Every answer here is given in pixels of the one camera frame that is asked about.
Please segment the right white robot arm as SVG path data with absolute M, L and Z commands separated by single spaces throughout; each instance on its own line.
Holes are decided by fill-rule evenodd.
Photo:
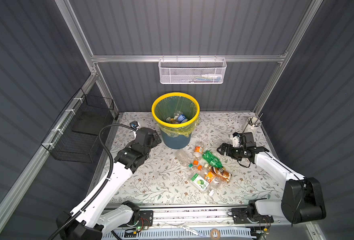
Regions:
M 258 147 L 252 133 L 233 133 L 232 143 L 221 144 L 217 152 L 237 161 L 248 159 L 265 170 L 284 189 L 280 200 L 257 199 L 248 203 L 246 215 L 251 223 L 268 217 L 285 218 L 292 225 L 326 218 L 320 182 L 293 171 L 268 149 Z

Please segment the clear crushed bottle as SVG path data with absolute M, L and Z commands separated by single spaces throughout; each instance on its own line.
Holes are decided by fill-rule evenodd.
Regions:
M 188 167 L 192 163 L 192 158 L 182 149 L 175 152 L 175 158 L 182 164 L 184 167 Z

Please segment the blue label water bottle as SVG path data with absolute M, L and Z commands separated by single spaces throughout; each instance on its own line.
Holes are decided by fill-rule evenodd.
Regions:
M 182 111 L 176 111 L 174 113 L 174 119 L 179 123 L 179 124 L 183 124 L 186 123 L 188 121 L 187 117 L 184 115 L 184 113 Z

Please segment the green plastic bottle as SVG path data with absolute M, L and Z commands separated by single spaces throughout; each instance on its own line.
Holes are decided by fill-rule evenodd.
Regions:
M 203 159 L 213 167 L 223 168 L 223 165 L 218 157 L 216 157 L 211 151 L 205 151 L 202 155 Z

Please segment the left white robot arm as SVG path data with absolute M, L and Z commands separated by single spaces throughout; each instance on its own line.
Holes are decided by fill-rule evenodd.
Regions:
M 87 197 L 70 212 L 62 212 L 56 220 L 57 230 L 49 237 L 53 240 L 60 236 L 63 240 L 100 240 L 107 233 L 121 225 L 133 225 L 139 218 L 140 208 L 130 202 L 123 202 L 118 208 L 103 213 L 111 198 L 119 188 L 149 158 L 151 149 L 161 144 L 156 130 L 144 128 L 133 121 L 127 126 L 135 134 L 135 139 L 113 157 L 110 149 L 102 140 L 102 133 L 113 127 L 103 127 L 98 139 L 109 159 L 109 170 Z

